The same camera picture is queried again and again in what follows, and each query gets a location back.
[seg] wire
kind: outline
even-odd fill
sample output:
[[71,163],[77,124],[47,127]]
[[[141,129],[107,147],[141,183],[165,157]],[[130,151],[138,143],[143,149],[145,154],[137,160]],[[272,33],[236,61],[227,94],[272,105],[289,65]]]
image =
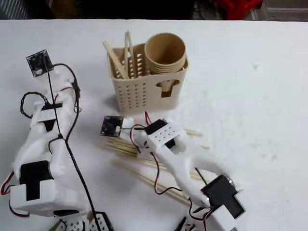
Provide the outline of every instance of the wire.
[[82,176],[82,174],[81,174],[81,172],[80,172],[80,169],[79,169],[79,167],[78,167],[78,164],[77,164],[77,162],[76,162],[76,159],[75,159],[75,157],[74,157],[74,154],[73,154],[73,152],[72,152],[72,150],[71,150],[71,148],[70,148],[70,146],[69,146],[69,144],[68,144],[69,137],[70,137],[70,135],[71,135],[71,133],[72,133],[72,131],[73,131],[75,125],[76,125],[76,122],[77,122],[78,116],[79,116],[79,112],[80,112],[80,110],[79,110],[79,99],[77,99],[77,98],[78,98],[78,92],[77,92],[77,91],[78,91],[78,83],[77,83],[77,78],[76,78],[76,75],[75,75],[75,73],[73,72],[73,70],[72,70],[68,65],[62,64],[62,63],[54,64],[54,65],[53,65],[53,67],[56,67],[56,66],[65,66],[65,67],[67,67],[67,69],[69,69],[69,71],[72,73],[72,75],[73,75],[73,77],[74,77],[74,83],[75,83],[75,86],[76,86],[76,87],[74,88],[74,91],[75,91],[75,94],[76,94],[76,102],[75,102],[75,103],[76,103],[76,108],[77,108],[77,110],[76,110],[76,116],[75,116],[74,122],[73,122],[73,124],[72,124],[70,130],[68,131],[66,138],[64,139],[64,138],[58,137],[58,139],[63,139],[63,140],[65,141],[65,145],[66,145],[66,148],[67,148],[67,150],[68,150],[68,153],[69,153],[69,155],[70,155],[70,157],[71,157],[71,159],[72,159],[72,161],[73,161],[74,167],[75,167],[76,172],[77,172],[77,174],[78,174],[78,176],[79,176],[79,178],[80,178],[80,181],[81,181],[81,183],[82,183],[82,185],[83,185],[83,187],[84,187],[84,189],[85,189],[85,191],[86,191],[86,195],[87,195],[87,198],[88,198],[89,203],[90,203],[90,206],[91,206],[92,214],[93,214],[93,216],[94,216],[95,224],[96,224],[96,226],[97,226],[97,229],[98,229],[99,231],[101,231],[101,227],[100,227],[99,222],[98,222],[97,217],[96,217],[96,211],[95,211],[95,209],[94,209],[94,205],[93,205],[93,202],[92,202],[92,199],[91,199],[91,196],[90,196],[90,193],[89,193],[87,184],[86,184],[86,182],[85,182],[85,180],[84,180],[84,178],[83,178],[83,176]]
[[188,231],[193,231],[194,228],[196,228],[196,225],[195,225],[195,224],[193,224],[193,225],[191,226],[191,228],[190,228]]
[[156,179],[155,179],[155,182],[154,182],[154,190],[155,190],[155,193],[156,194],[158,194],[158,195],[162,195],[162,194],[164,194],[165,192],[167,192],[167,191],[169,191],[170,189],[174,189],[174,190],[177,190],[177,191],[182,191],[182,189],[178,189],[178,188],[175,188],[175,187],[169,187],[169,188],[166,188],[165,190],[163,190],[162,192],[158,192],[157,191],[157,182],[158,182],[158,178],[159,178],[159,164],[158,164],[158,161],[157,161],[157,159],[156,159],[156,157],[155,157],[155,155],[152,153],[152,152],[150,152],[151,153],[151,155],[153,156],[153,158],[154,158],[154,160],[155,160],[155,162],[156,162],[156,165],[157,165],[157,175],[156,175]]
[[203,226],[204,226],[204,231],[207,231],[207,228],[206,228],[206,220],[203,221]]
[[[59,90],[59,92],[64,91],[66,89],[74,89],[74,88],[73,87],[66,87],[66,88]],[[59,93],[55,96],[54,101],[57,101],[58,96],[59,96]]]
[[28,217],[30,216],[29,213],[27,213],[27,214],[16,213],[16,212],[12,209],[12,207],[11,207],[11,201],[10,201],[10,200],[9,200],[9,208],[10,208],[11,213],[13,213],[15,216],[18,216],[18,217],[20,217],[20,218],[28,218]]
[[130,132],[129,132],[129,137],[130,137],[130,140],[131,142],[133,143],[133,145],[136,147],[136,149],[138,150],[138,152],[140,153],[140,149],[139,148],[144,148],[144,147],[140,147],[139,145],[137,145],[134,141],[134,137],[133,137],[133,130],[135,130],[135,127],[136,126],[141,126],[142,127],[142,130],[145,129],[145,126],[141,125],[141,124],[135,124],[134,126],[132,126],[130,128]]
[[44,96],[43,94],[37,92],[37,91],[30,91],[30,92],[27,92],[26,94],[24,94],[24,96],[21,98],[21,102],[20,102],[20,112],[21,114],[23,114],[25,117],[29,118],[29,119],[32,119],[33,115],[28,115],[25,111],[24,111],[24,103],[25,103],[25,99],[26,99],[26,96],[28,95],[38,95],[40,96],[45,104],[50,104],[46,98],[46,96]]
[[14,172],[11,172],[8,175],[8,177],[5,179],[5,181],[2,183],[1,189],[0,189],[0,195],[1,196],[5,196],[5,195],[10,193],[10,191],[8,191],[8,189],[11,187],[11,185],[9,187],[7,187],[6,189],[4,189],[4,188],[10,182],[10,180],[12,179],[13,176],[14,176]]
[[189,207],[189,215],[191,216],[192,219],[195,219],[195,220],[198,220],[198,221],[205,221],[206,219],[208,219],[208,217],[211,215],[212,211],[213,211],[213,207],[210,207],[209,211],[207,211],[206,213],[203,214],[203,217],[202,218],[198,218],[198,217],[195,217],[192,215],[192,200],[190,199],[190,197],[188,198],[189,202],[191,203],[190,204],[190,207]]
[[147,111],[144,111],[144,117],[145,117],[145,122],[147,125],[149,125],[149,122],[152,123],[149,117],[149,113]]
[[16,185],[15,185],[15,184],[10,184],[10,185],[4,190],[4,193],[9,194],[10,191],[8,191],[8,190],[9,190],[10,187],[12,187],[12,186],[16,186]]
[[64,224],[65,230],[67,230],[67,224],[64,222],[64,220],[60,219],[60,222]]
[[48,150],[49,150],[49,152],[50,152],[51,154],[52,154],[52,151],[51,151],[51,149],[50,149],[50,144],[51,144],[52,142],[57,141],[57,140],[60,140],[60,139],[62,139],[62,137],[59,135],[57,138],[54,138],[54,139],[52,139],[51,141],[48,142]]
[[53,105],[53,109],[54,109],[54,114],[56,116],[56,122],[57,122],[58,130],[59,130],[59,135],[62,136],[61,131],[60,131],[60,126],[59,126],[58,115],[57,115],[57,111],[56,111],[56,107],[55,107],[55,100],[54,100],[53,92],[52,92],[50,74],[49,74],[49,70],[48,70],[47,65],[46,65],[45,56],[43,56],[43,61],[44,61],[45,68],[46,68],[46,71],[47,71],[47,74],[48,74],[48,81],[49,81],[50,93],[51,93],[51,98],[52,98],[52,105]]
[[207,185],[206,180],[204,179],[204,177],[202,176],[201,172],[199,171],[199,169],[197,169],[196,167],[194,168],[196,169],[197,173],[199,174],[199,176],[201,177],[201,179],[203,180],[204,184]]

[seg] beige plastic basket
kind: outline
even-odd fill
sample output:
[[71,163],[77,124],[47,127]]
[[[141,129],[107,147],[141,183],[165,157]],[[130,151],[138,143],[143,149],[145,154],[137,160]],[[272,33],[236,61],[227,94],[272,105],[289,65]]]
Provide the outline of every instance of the beige plastic basket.
[[[132,59],[128,58],[128,76],[131,79],[122,79],[119,70],[115,68],[108,56],[110,77],[113,81],[116,99],[120,112],[124,116],[144,111],[158,111],[174,108],[184,81],[188,60],[182,70],[166,75],[150,75],[144,58],[144,43],[133,47],[138,77],[134,77]],[[114,53],[124,66],[124,48],[114,48]],[[169,91],[162,91],[162,82],[172,82]]]

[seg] red object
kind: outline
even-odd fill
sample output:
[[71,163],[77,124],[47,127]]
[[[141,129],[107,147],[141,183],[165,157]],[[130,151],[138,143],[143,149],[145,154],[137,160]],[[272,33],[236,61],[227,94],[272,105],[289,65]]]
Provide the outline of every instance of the red object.
[[242,20],[251,9],[261,7],[263,0],[214,0],[227,11],[227,20]]

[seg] background floor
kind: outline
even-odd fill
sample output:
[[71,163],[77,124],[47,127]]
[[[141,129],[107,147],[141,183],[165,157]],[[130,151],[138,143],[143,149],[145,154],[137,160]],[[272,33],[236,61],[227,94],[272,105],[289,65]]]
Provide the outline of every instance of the background floor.
[[[194,20],[222,20],[225,12],[212,0],[195,3]],[[264,0],[261,9],[251,10],[245,20],[308,22],[308,0]]]

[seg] bamboo skewer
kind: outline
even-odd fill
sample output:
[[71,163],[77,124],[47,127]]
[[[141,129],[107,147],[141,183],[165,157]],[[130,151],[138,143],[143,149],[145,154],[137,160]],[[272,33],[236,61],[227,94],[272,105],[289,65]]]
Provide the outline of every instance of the bamboo skewer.
[[[136,163],[140,163],[142,165],[147,165],[147,166],[151,166],[151,167],[157,167],[156,163],[153,162],[153,161],[150,161],[150,160],[142,160],[142,159],[138,159],[138,158],[135,158],[135,157],[132,157],[132,156],[129,156],[129,155],[125,155],[125,154],[116,154],[124,159],[127,159],[127,160],[131,160],[133,162],[136,162]],[[167,168],[161,164],[161,163],[158,163],[159,165],[159,168],[160,169],[163,169],[163,170],[167,170]],[[201,180],[201,177],[197,174],[197,173],[194,173],[194,172],[190,172],[190,175],[192,178],[195,178],[197,180]]]
[[114,51],[111,49],[111,47],[109,46],[109,44],[107,43],[107,41],[103,42],[103,45],[107,51],[107,53],[109,54],[112,62],[114,63],[115,67],[119,70],[121,76],[123,79],[129,79],[128,74],[125,72],[122,64],[120,63],[118,57],[116,56],[116,54],[114,53]]
[[[112,138],[109,138],[108,142],[115,142],[117,143],[118,145],[123,145],[125,147],[132,147],[134,148],[134,145],[122,138],[116,138],[116,137],[112,137]],[[210,149],[210,147],[207,147],[207,146],[201,146],[203,149]]]
[[[127,172],[129,172],[130,174],[134,175],[135,177],[141,179],[142,181],[154,186],[154,183],[155,183],[154,180],[152,180],[150,177],[148,177],[146,175],[139,173],[137,170],[135,170],[134,168],[132,168],[128,165],[126,165],[125,163],[123,163],[119,160],[115,160],[115,159],[112,160],[111,163],[115,166],[121,167],[122,169],[126,170]],[[165,190],[167,187],[158,183],[157,188],[159,190]],[[171,196],[175,200],[177,200],[177,201],[179,201],[179,202],[181,202],[185,205],[189,205],[188,200],[185,197],[183,197],[181,192],[178,192],[176,190],[171,189],[171,190],[168,190],[166,192],[166,194],[168,194],[169,196]]]
[[189,130],[189,129],[184,129],[186,134],[189,136],[203,136],[203,134],[201,132],[198,131],[193,131],[193,130]]
[[[134,161],[134,162],[137,162],[137,163],[140,163],[140,164],[143,164],[143,165],[147,165],[147,166],[151,166],[151,167],[157,167],[156,163],[154,161],[151,161],[151,160],[144,160],[144,159],[138,159],[135,155],[131,154],[130,152],[128,151],[125,151],[121,148],[117,148],[115,146],[110,146],[110,145],[105,145],[103,147],[104,149],[107,149],[107,150],[111,150],[111,151],[116,151],[116,155],[122,157],[122,158],[125,158],[125,159],[128,159],[128,160],[131,160],[131,161]],[[166,170],[166,167],[158,162],[159,164],[159,167],[163,170]],[[197,179],[197,180],[200,180],[201,177],[195,173],[195,172],[190,172],[190,175],[192,178],[194,179]]]

